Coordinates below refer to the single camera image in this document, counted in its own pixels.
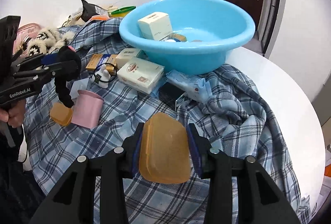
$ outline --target white box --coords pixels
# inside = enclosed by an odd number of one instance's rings
[[[143,53],[141,49],[138,48],[125,48],[116,57],[117,67],[120,69],[133,57],[140,57]]]
[[[173,32],[169,15],[154,12],[138,20],[139,28],[146,39],[160,41]]]
[[[150,94],[162,77],[163,71],[164,66],[132,58],[117,72],[117,77],[137,91]]]

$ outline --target pink plastic cup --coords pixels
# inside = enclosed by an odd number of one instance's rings
[[[95,128],[98,125],[104,99],[94,92],[78,90],[78,98],[73,107],[71,123],[86,127]]]

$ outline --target green lid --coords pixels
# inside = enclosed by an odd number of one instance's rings
[[[117,9],[117,10],[113,11],[112,14],[122,14],[122,13],[126,13],[126,12],[129,12],[129,11],[134,10],[135,8],[136,8],[135,6],[127,6],[127,7],[123,7],[123,8],[120,8],[120,9]]]

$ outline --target translucent orange container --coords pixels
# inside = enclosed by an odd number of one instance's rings
[[[181,123],[164,113],[145,123],[139,171],[146,180],[162,184],[180,184],[190,178],[187,134]]]
[[[57,102],[53,105],[51,111],[49,112],[49,116],[57,124],[61,126],[68,126],[71,123],[72,113],[73,111],[71,108],[68,108],[64,104]]]

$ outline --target blue plaid fabric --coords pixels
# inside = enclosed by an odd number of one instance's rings
[[[82,59],[81,78],[90,74],[85,67],[95,53],[117,54],[128,45],[118,32],[120,18],[92,22],[84,27],[62,28],[61,33],[76,33],[73,46]],[[27,102],[25,134],[30,162],[37,183],[48,193],[70,164],[80,155],[103,156],[133,135],[139,122],[163,112],[184,126],[195,123],[200,135],[227,155],[245,158],[253,155],[284,192],[301,223],[311,218],[309,197],[302,199],[289,152],[273,112],[259,96],[246,75],[224,64],[203,75],[210,81],[213,97],[205,104],[185,101],[177,112],[158,99],[137,93],[115,79],[107,89],[91,82],[89,90],[105,99],[99,125],[86,129],[74,124],[61,127],[49,117],[58,101],[54,82],[44,86],[38,96]],[[238,215],[238,189],[233,188],[233,218]],[[198,178],[192,168],[191,178],[183,184],[158,184],[146,181],[140,174],[124,179],[126,208],[130,223],[203,223],[209,181]],[[95,189],[94,222],[99,223],[100,179]]]

